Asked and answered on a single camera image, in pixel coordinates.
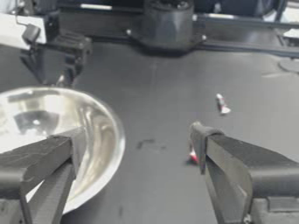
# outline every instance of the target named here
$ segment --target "black mount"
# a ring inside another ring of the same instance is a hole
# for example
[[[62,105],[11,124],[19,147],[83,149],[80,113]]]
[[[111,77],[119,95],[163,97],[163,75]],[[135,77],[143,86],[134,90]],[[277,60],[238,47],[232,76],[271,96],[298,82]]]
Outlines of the black mount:
[[[299,164],[279,153],[191,126],[219,224],[299,222]]]
[[[144,15],[127,35],[150,49],[188,52],[206,36],[192,22],[192,0],[147,0]]]

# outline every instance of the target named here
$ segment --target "black table surface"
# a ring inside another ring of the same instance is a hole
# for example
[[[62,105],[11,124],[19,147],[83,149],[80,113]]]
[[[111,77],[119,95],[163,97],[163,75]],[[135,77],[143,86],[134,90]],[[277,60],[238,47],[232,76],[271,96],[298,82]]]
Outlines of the black table surface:
[[[262,53],[198,51],[163,58],[126,45],[94,47],[76,89],[116,111],[126,155],[106,189],[62,223],[216,224],[204,178],[186,164],[190,125],[200,120],[299,161],[297,74],[279,68],[282,58]],[[0,53],[0,91],[36,86],[19,51],[2,47]],[[227,116],[216,109],[216,93],[232,109]]]

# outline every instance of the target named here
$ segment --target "stainless steel bowl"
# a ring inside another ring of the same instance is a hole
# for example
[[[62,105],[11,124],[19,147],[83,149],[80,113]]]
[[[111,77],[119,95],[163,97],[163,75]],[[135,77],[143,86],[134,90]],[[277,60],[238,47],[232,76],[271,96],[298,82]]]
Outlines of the stainless steel bowl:
[[[27,87],[0,94],[0,152],[78,127],[86,127],[88,144],[64,213],[111,180],[126,148],[123,125],[108,105],[80,91]]]

